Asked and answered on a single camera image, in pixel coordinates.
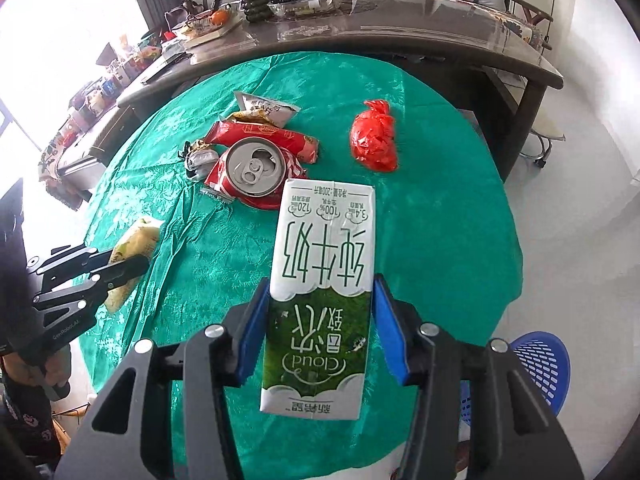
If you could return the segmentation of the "left hand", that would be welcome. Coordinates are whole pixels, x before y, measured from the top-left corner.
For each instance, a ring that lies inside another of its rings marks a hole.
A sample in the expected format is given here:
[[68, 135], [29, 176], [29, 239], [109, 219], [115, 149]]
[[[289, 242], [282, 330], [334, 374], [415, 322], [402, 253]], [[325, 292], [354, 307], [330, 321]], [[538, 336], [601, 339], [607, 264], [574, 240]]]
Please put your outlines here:
[[[29, 366], [17, 353], [2, 356], [3, 370], [9, 378], [20, 385], [37, 387], [41, 385], [35, 374], [35, 367]], [[64, 386], [72, 374], [72, 350], [70, 345], [58, 350], [44, 362], [44, 370], [40, 372], [42, 381], [50, 387]]]

